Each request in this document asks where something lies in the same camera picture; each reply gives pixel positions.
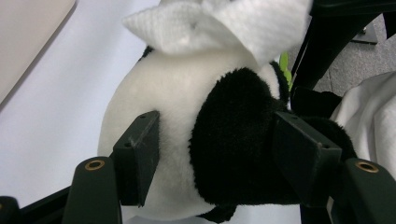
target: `white tissue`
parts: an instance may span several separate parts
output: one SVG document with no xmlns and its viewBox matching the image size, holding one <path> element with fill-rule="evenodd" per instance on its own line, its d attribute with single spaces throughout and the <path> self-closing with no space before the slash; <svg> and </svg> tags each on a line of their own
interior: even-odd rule
<svg viewBox="0 0 396 224">
<path fill-rule="evenodd" d="M 124 19 L 166 54 L 243 45 L 263 66 L 299 43 L 311 0 L 167 0 Z"/>
</svg>

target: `stuffed panda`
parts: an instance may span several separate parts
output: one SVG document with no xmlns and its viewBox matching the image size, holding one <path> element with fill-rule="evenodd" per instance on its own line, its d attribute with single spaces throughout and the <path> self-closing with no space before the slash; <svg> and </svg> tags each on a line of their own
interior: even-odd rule
<svg viewBox="0 0 396 224">
<path fill-rule="evenodd" d="M 114 93 L 100 136 L 99 155 L 108 156 L 136 117 L 161 114 L 160 159 L 145 206 L 123 215 L 220 223 L 239 204 L 299 203 L 271 155 L 274 113 L 289 111 L 278 64 L 258 62 L 243 44 L 182 54 L 153 45 Z M 327 120 L 310 123 L 345 134 Z"/>
</svg>

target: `plush toy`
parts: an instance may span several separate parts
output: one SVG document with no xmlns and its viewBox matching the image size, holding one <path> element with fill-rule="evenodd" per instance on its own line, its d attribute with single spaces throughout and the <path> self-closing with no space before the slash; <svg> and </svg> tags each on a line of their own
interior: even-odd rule
<svg viewBox="0 0 396 224">
<path fill-rule="evenodd" d="M 108 105 L 99 154 L 139 115 L 161 113 L 146 204 L 125 213 L 220 223 L 238 204 L 299 202 L 271 155 L 273 115 L 288 111 L 289 88 L 270 62 L 301 39 L 308 8 L 307 0 L 162 1 L 125 20 L 151 48 Z"/>
</svg>

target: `gray surface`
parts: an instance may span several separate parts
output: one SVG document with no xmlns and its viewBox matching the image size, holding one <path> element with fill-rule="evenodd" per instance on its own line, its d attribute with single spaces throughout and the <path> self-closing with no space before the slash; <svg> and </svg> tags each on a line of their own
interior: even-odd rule
<svg viewBox="0 0 396 224">
<path fill-rule="evenodd" d="M 396 71 L 396 35 L 386 39 L 382 15 L 374 20 L 374 27 L 378 44 L 349 43 L 319 81 L 316 91 L 332 91 L 342 96 L 367 77 Z M 300 46 L 290 51 L 290 70 L 299 49 Z"/>
</svg>

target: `green object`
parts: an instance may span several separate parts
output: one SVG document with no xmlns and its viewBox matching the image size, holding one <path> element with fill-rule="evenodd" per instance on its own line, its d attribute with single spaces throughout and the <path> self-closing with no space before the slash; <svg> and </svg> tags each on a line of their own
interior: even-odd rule
<svg viewBox="0 0 396 224">
<path fill-rule="evenodd" d="M 287 52 L 284 52 L 280 55 L 279 66 L 280 66 L 280 70 L 283 72 L 286 80 L 288 81 L 289 91 L 290 91 L 292 84 L 291 84 L 291 72 L 288 69 L 288 63 L 289 63 L 289 54 Z"/>
</svg>

